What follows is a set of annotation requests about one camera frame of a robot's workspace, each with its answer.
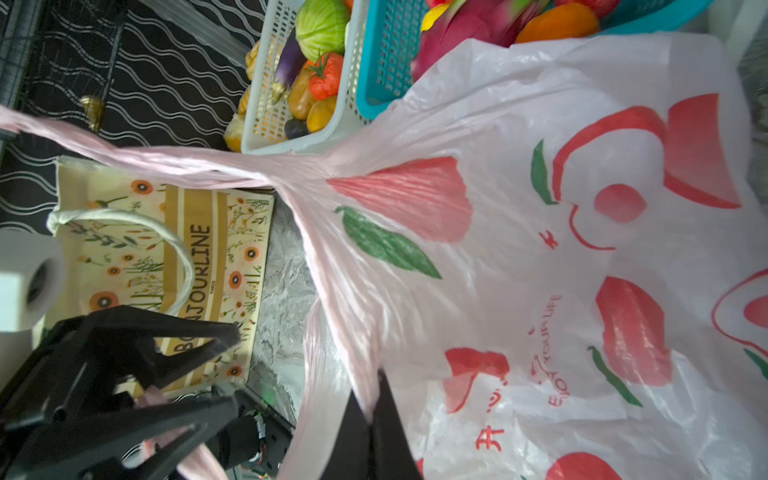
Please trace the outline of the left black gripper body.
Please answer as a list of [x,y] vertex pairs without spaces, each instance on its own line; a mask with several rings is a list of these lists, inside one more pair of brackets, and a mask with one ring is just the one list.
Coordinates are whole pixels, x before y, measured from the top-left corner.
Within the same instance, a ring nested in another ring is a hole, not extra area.
[[139,444],[140,413],[117,392],[144,374],[144,322],[59,322],[1,392],[4,479],[141,479],[124,454]]

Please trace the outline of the cream canvas tote bag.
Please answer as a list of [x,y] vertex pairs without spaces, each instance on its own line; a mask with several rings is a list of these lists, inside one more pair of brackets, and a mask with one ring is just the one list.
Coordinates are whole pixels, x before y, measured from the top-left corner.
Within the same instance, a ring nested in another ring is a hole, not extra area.
[[69,271],[42,329],[116,306],[165,313],[183,298],[180,317],[234,324],[240,342],[172,382],[165,393],[182,395],[223,382],[245,384],[257,331],[273,195],[183,189],[72,157],[58,160],[57,181],[64,211],[116,209],[167,227],[190,254],[193,285],[183,295],[182,261],[155,229],[121,220],[73,220],[55,233]]

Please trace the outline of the pink plastic grocery bag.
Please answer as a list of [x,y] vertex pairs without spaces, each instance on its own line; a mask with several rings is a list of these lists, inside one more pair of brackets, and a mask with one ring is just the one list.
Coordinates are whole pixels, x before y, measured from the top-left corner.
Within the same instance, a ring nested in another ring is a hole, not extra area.
[[715,37],[468,40],[319,155],[11,131],[183,187],[273,186],[318,293],[283,479],[391,388],[418,479],[763,479],[767,220]]

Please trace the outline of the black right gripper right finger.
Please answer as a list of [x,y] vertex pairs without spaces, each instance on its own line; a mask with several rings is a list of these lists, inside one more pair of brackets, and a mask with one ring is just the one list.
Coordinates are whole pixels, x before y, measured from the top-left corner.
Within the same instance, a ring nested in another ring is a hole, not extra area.
[[373,478],[421,480],[388,379],[378,372],[380,396],[373,411]]

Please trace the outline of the yellow mango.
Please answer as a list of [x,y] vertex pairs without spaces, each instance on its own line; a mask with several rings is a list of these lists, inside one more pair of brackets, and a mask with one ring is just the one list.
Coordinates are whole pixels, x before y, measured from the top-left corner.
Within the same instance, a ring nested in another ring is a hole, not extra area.
[[330,96],[314,103],[306,119],[306,125],[310,133],[319,132],[330,123],[335,113],[336,103],[336,96]]

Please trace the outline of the green cabbage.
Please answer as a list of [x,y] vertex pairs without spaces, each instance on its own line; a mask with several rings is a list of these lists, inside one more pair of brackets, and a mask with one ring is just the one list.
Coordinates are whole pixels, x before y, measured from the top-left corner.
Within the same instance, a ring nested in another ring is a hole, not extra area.
[[310,62],[323,54],[345,51],[345,32],[350,9],[343,0],[306,0],[295,21],[295,37]]

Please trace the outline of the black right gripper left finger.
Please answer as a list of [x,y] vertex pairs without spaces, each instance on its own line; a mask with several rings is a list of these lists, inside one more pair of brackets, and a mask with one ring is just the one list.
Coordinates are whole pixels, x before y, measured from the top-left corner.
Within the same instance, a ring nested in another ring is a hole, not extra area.
[[320,479],[374,479],[373,459],[373,420],[364,414],[356,395],[351,393]]

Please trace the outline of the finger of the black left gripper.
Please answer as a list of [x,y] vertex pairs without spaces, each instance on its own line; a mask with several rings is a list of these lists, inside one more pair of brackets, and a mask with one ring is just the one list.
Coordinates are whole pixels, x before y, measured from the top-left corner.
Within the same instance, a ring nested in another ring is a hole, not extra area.
[[[19,479],[164,479],[193,450],[234,420],[234,399],[217,397],[99,413],[35,430],[17,454]],[[178,430],[180,435],[139,466],[127,450]]]
[[187,320],[130,306],[89,315],[96,352],[120,379],[159,389],[240,343],[233,324]]

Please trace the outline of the white plastic vegetable basket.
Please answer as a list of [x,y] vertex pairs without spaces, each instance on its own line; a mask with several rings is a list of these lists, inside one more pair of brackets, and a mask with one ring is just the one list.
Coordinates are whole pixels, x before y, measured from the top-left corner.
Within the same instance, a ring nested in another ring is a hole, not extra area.
[[297,49],[293,34],[302,5],[301,1],[267,3],[249,96],[241,102],[240,150],[244,154],[320,152],[369,123],[357,107],[368,1],[349,3],[343,60],[340,67],[330,69],[339,77],[337,93],[316,102],[309,91],[310,72],[302,69],[277,94],[276,74],[283,50],[287,44],[293,51]]

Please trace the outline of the brown potato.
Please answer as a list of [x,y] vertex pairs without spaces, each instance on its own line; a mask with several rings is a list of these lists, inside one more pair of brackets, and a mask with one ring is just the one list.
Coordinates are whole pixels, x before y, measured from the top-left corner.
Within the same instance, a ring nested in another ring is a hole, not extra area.
[[315,97],[309,91],[311,75],[312,72],[308,68],[303,68],[291,87],[288,104],[291,115],[295,119],[306,120],[311,107],[316,102]]

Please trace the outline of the red tomato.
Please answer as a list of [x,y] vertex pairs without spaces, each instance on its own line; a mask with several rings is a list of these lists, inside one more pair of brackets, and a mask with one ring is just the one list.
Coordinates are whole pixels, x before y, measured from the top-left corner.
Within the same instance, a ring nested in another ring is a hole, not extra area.
[[330,52],[322,54],[314,63],[307,65],[310,71],[308,89],[317,100],[336,96],[340,89],[344,57]]

